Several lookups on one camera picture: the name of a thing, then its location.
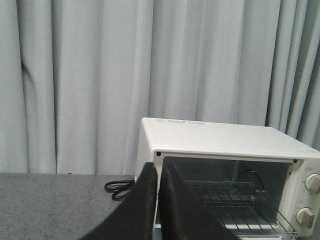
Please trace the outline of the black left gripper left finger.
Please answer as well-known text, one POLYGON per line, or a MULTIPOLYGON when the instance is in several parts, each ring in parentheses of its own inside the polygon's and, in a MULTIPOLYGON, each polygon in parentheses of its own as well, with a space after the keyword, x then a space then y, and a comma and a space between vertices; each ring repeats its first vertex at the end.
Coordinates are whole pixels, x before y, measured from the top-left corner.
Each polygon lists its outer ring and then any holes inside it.
POLYGON ((152 162, 143 169, 119 206, 83 240, 151 240, 157 199, 157 170, 152 162))

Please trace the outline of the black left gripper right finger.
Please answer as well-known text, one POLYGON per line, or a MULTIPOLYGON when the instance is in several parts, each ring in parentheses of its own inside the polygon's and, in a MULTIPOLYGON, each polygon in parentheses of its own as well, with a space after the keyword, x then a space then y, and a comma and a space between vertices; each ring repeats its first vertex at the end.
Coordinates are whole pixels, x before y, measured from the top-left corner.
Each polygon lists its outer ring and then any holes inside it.
POLYGON ((170 162, 162 166, 158 192, 163 240, 237 240, 208 213, 170 162))

